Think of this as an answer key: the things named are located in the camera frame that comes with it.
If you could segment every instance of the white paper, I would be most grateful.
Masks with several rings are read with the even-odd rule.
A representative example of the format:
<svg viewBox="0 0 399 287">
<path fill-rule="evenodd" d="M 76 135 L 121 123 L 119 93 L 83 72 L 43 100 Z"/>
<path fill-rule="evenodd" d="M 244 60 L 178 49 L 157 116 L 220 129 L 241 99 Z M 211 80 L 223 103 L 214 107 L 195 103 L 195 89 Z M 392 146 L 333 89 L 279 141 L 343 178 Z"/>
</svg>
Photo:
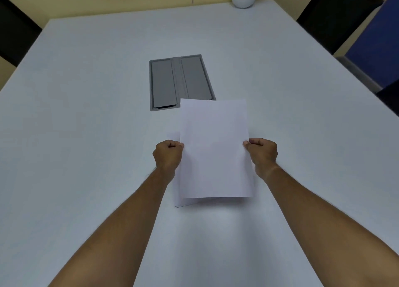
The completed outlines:
<svg viewBox="0 0 399 287">
<path fill-rule="evenodd" d="M 181 99 L 180 112 L 180 196 L 252 196 L 251 158 L 243 146 L 249 137 L 246 101 Z"/>
<path fill-rule="evenodd" d="M 167 139 L 172 141 L 179 141 L 180 142 L 180 132 L 171 132 L 167 134 Z M 173 202 L 175 207 L 182 207 L 187 206 L 199 202 L 203 202 L 205 199 L 183 199 L 179 194 L 180 188 L 180 165 L 175 170 L 175 176 L 170 183 L 173 190 Z"/>
</svg>

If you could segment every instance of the person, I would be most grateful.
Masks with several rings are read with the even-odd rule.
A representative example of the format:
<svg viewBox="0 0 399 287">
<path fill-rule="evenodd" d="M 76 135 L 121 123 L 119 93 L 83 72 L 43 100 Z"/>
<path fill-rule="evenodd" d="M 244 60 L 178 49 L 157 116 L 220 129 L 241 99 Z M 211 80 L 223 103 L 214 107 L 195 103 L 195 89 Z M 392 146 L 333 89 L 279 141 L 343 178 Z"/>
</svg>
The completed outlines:
<svg viewBox="0 0 399 287">
<path fill-rule="evenodd" d="M 276 143 L 243 143 L 325 287 L 399 286 L 399 256 L 349 216 L 312 193 L 277 163 Z M 131 287 L 183 143 L 156 146 L 156 169 L 87 239 L 50 287 Z"/>
</svg>

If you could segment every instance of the chair backrest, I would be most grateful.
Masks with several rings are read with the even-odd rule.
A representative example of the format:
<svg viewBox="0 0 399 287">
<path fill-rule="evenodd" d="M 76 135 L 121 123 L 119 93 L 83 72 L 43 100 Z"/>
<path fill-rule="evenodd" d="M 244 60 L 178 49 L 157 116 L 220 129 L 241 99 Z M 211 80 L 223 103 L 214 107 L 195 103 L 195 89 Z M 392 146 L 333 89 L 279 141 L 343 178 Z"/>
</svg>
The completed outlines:
<svg viewBox="0 0 399 287">
<path fill-rule="evenodd" d="M 331 54 L 383 0 L 311 0 L 297 22 Z"/>
<path fill-rule="evenodd" d="M 0 0 L 0 56 L 18 66 L 42 29 L 9 0 Z"/>
<path fill-rule="evenodd" d="M 376 93 L 377 97 L 399 116 L 399 80 Z"/>
</svg>

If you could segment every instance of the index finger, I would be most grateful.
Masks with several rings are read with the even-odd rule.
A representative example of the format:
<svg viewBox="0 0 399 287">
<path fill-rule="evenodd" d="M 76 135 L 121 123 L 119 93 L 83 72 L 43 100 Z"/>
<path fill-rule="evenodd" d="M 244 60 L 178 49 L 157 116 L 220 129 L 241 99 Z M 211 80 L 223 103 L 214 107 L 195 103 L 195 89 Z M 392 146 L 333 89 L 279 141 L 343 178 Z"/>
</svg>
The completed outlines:
<svg viewBox="0 0 399 287">
<path fill-rule="evenodd" d="M 267 140 L 264 138 L 249 138 L 249 142 L 251 144 L 257 144 L 257 145 L 263 146 L 263 145 L 266 145 Z"/>
<path fill-rule="evenodd" d="M 179 145 L 179 141 L 173 141 L 173 140 L 165 140 L 161 143 L 159 143 L 158 145 L 166 145 L 167 147 L 176 147 L 177 145 Z"/>
</svg>

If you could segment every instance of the gray flap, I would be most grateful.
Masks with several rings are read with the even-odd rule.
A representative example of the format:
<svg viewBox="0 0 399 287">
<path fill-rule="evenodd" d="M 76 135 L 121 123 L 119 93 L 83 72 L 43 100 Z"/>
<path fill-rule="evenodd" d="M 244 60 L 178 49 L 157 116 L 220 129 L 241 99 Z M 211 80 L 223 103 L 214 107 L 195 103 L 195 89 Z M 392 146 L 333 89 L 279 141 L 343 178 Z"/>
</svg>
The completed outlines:
<svg viewBox="0 0 399 287">
<path fill-rule="evenodd" d="M 183 57 L 182 67 L 189 99 L 211 100 L 212 94 L 200 56 Z"/>
<path fill-rule="evenodd" d="M 154 108 L 176 105 L 177 99 L 171 60 L 154 61 L 151 68 Z"/>
</svg>

